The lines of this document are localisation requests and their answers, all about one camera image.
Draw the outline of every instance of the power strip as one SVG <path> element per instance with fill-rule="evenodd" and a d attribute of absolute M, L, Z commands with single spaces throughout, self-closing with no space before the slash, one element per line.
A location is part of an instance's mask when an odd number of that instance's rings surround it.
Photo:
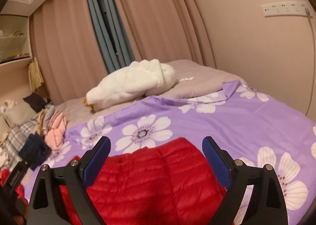
<path fill-rule="evenodd" d="M 309 4 L 306 2 L 289 1 L 271 3 L 261 6 L 265 17 L 269 16 L 306 16 L 305 8 L 309 8 Z"/>

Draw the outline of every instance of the purple bed sheet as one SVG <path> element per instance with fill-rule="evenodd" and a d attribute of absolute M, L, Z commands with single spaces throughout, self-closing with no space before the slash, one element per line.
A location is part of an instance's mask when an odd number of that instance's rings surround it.
<path fill-rule="evenodd" d="M 147 97 L 113 114 L 67 129 L 65 143 L 45 163 L 52 168 L 81 157 L 100 139 L 111 139 L 110 156 L 153 148 L 185 137 L 202 151 L 202 140 L 212 136 L 234 159 L 247 165 L 271 164 L 278 175 L 295 225 L 316 194 L 316 126 L 302 113 L 241 82 L 192 99 Z M 30 198 L 39 168 L 25 187 Z M 240 224 L 249 203 L 248 186 L 235 219 Z"/>

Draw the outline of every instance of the red cloth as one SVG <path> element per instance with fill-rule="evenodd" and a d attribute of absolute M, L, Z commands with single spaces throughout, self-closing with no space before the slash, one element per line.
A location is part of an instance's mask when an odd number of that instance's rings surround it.
<path fill-rule="evenodd" d="M 207 224 L 222 202 L 203 154 L 185 138 L 108 157 L 87 194 L 108 225 Z M 70 220 L 81 224 L 65 187 Z"/>
<path fill-rule="evenodd" d="M 3 169 L 0 175 L 0 185 L 3 186 L 6 179 L 9 177 L 10 172 L 7 169 Z M 24 187 L 20 184 L 16 188 L 16 193 L 18 194 L 18 198 L 24 198 Z"/>

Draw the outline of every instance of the wall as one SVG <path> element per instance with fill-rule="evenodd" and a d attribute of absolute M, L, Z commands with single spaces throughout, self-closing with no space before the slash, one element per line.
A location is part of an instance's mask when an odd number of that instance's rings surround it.
<path fill-rule="evenodd" d="M 216 67 L 305 114 L 314 73 L 312 33 L 307 18 L 263 16 L 262 4 L 281 1 L 293 0 L 195 0 Z M 310 117 L 316 120 L 315 106 Z"/>
<path fill-rule="evenodd" d="M 31 93 L 27 67 L 0 76 L 0 105 L 7 99 L 21 101 Z"/>

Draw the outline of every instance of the bed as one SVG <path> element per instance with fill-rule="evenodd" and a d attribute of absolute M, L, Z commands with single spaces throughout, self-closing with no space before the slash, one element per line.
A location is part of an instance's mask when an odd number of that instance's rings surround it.
<path fill-rule="evenodd" d="M 91 149 L 102 135 L 111 139 L 110 156 L 160 146 L 178 137 L 187 138 L 202 151 L 203 138 L 212 136 L 234 159 L 251 166 L 274 166 L 289 224 L 297 224 L 316 195 L 315 123 L 269 95 L 247 87 L 241 78 L 227 73 L 211 75 L 187 60 L 175 62 L 172 65 L 178 79 L 185 80 L 161 96 L 98 113 L 84 107 L 82 99 L 58 106 L 69 120 L 65 142 L 45 163 L 64 166 Z M 38 170 L 25 186 L 27 199 Z M 249 186 L 235 224 L 242 221 L 251 190 Z"/>

